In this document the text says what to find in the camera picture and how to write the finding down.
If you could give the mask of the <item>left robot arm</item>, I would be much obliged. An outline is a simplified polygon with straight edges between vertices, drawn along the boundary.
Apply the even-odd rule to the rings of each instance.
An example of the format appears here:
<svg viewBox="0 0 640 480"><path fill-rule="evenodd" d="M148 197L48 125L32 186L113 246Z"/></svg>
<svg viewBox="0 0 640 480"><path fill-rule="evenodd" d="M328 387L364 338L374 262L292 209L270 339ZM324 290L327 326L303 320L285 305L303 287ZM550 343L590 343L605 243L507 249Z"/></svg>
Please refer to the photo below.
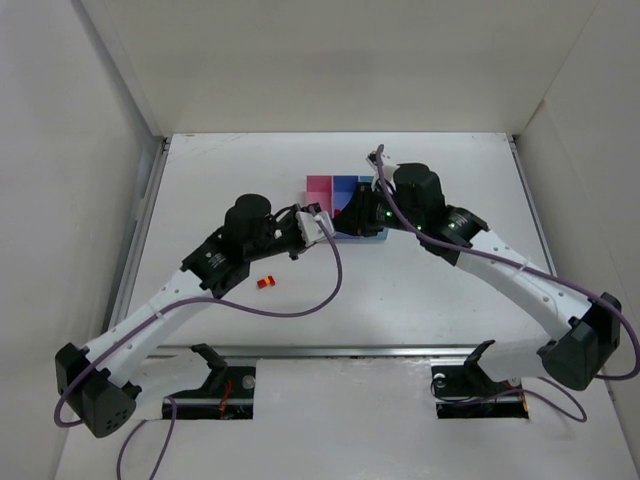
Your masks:
<svg viewBox="0 0 640 480"><path fill-rule="evenodd" d="M222 225L187 255L170 279L113 330L78 347L68 343L54 357L59 404L54 422L69 406L78 424L95 437L117 431L143 393L133 376L171 333L248 278L253 262L286 253L297 259L309 245L316 204L293 204L277 212L259 194L244 194L226 211Z"/></svg>

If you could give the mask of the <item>red and orange lego stack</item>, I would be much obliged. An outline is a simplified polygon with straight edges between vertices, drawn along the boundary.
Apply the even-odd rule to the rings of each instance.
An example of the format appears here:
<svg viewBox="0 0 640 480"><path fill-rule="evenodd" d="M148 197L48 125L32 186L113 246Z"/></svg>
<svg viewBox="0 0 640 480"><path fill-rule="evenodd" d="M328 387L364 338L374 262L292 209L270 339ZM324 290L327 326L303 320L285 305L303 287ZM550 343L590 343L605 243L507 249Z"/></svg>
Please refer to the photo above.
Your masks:
<svg viewBox="0 0 640 480"><path fill-rule="evenodd" d="M256 282L256 285L259 289L269 288L276 285L275 278L271 275L261 278Z"/></svg>

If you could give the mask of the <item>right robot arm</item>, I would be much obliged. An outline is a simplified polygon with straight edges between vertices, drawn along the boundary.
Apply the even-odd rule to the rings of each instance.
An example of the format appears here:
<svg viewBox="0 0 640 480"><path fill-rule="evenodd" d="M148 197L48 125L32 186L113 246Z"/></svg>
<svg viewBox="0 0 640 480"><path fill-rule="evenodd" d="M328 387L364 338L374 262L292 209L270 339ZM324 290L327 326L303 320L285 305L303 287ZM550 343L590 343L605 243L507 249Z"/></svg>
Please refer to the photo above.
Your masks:
<svg viewBox="0 0 640 480"><path fill-rule="evenodd" d="M486 340L465 361L475 383L547 376L583 391L620 343L621 307L604 293L598 302L536 276L523 256L467 209L446 202L438 175L426 165L405 163L383 169L393 186L358 181L333 192L333 224L352 237L374 237L408 225L436 240L424 248L495 288L543 329L538 338L501 343Z"/></svg>

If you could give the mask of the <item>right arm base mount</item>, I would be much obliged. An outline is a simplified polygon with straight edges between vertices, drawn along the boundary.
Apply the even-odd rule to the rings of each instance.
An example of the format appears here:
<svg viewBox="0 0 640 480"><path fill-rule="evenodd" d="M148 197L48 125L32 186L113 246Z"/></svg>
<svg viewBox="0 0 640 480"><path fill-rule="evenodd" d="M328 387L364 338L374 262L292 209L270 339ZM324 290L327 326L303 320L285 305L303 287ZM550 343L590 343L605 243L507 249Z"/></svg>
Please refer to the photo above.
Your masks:
<svg viewBox="0 0 640 480"><path fill-rule="evenodd" d="M522 383L494 382L478 366L481 355L494 343L481 343L464 359L431 365L430 392L438 419L528 419Z"/></svg>

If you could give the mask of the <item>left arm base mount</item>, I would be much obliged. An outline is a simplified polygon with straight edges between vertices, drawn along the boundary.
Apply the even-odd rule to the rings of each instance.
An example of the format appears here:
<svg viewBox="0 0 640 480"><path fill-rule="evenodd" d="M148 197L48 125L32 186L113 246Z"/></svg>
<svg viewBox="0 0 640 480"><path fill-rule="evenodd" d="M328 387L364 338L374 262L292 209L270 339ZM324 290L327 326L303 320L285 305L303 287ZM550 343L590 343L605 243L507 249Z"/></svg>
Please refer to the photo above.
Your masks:
<svg viewBox="0 0 640 480"><path fill-rule="evenodd" d="M162 418L177 420L251 420L254 415L256 362L226 359L210 345L197 344L191 353L205 361L209 374L201 386L170 395L164 400Z"/></svg>

